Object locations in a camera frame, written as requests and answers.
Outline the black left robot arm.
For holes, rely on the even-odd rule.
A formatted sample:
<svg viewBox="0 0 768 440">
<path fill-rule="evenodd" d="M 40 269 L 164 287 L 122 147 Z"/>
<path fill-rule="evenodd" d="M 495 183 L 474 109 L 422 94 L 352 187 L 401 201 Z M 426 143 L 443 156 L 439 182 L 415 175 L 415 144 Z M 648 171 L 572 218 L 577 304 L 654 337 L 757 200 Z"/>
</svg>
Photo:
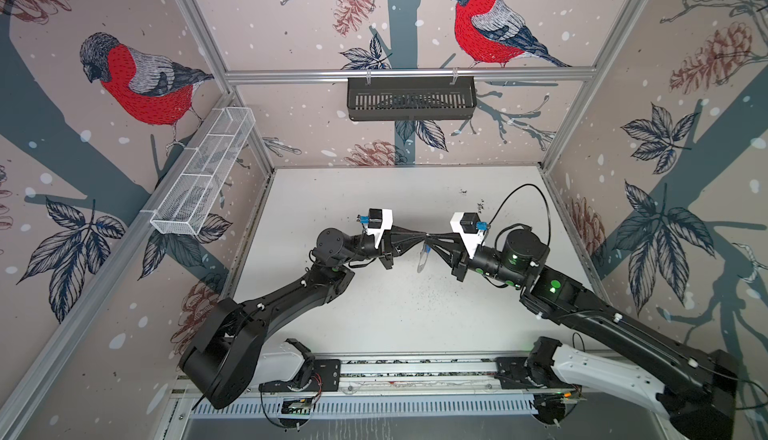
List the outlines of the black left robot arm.
<svg viewBox="0 0 768 440">
<path fill-rule="evenodd" d="M 353 279 L 356 268 L 394 259 L 428 238 L 400 227 L 350 236 L 326 228 L 310 250 L 312 265 L 303 275 L 271 293 L 241 303 L 219 300 L 184 350 L 179 368 L 216 409 L 229 406 L 254 377 L 264 343 L 305 312 L 332 302 Z"/>
</svg>

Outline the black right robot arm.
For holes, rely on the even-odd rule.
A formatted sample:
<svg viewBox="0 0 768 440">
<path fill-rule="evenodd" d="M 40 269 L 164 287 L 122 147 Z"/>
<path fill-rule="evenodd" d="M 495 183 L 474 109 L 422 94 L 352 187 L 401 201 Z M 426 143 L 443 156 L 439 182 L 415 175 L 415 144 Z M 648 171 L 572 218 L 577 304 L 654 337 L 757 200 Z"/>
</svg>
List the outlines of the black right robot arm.
<svg viewBox="0 0 768 440">
<path fill-rule="evenodd" d="M 689 439 L 729 439 L 736 416 L 738 361 L 706 353 L 621 314 L 577 280 L 545 265 L 549 248 L 527 226 L 511 230 L 500 250 L 468 251 L 462 232 L 429 234 L 426 245 L 464 279 L 469 271 L 509 283 L 532 313 L 585 334 L 660 381 L 651 398 Z"/>
</svg>

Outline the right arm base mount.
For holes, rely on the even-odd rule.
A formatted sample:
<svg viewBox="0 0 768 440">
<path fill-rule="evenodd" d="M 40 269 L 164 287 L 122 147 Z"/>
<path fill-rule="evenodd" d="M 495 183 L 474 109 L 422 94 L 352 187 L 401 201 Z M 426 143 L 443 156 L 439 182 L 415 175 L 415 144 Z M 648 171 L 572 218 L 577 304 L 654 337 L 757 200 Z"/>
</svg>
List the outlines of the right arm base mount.
<svg viewBox="0 0 768 440">
<path fill-rule="evenodd" d="M 554 354 L 563 346 L 559 340 L 539 337 L 527 357 L 497 357 L 496 373 L 503 389 L 574 390 L 554 372 Z"/>
</svg>

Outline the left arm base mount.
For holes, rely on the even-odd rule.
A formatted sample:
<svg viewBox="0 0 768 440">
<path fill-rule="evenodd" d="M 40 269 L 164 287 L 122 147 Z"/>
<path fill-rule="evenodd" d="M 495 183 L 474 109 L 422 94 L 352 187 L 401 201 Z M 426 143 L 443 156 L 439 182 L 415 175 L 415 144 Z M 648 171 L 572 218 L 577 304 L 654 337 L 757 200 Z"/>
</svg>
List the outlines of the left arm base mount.
<svg viewBox="0 0 768 440">
<path fill-rule="evenodd" d="M 295 338 L 262 353 L 252 385 L 264 393 L 336 392 L 341 376 L 341 361 L 317 357 Z"/>
</svg>

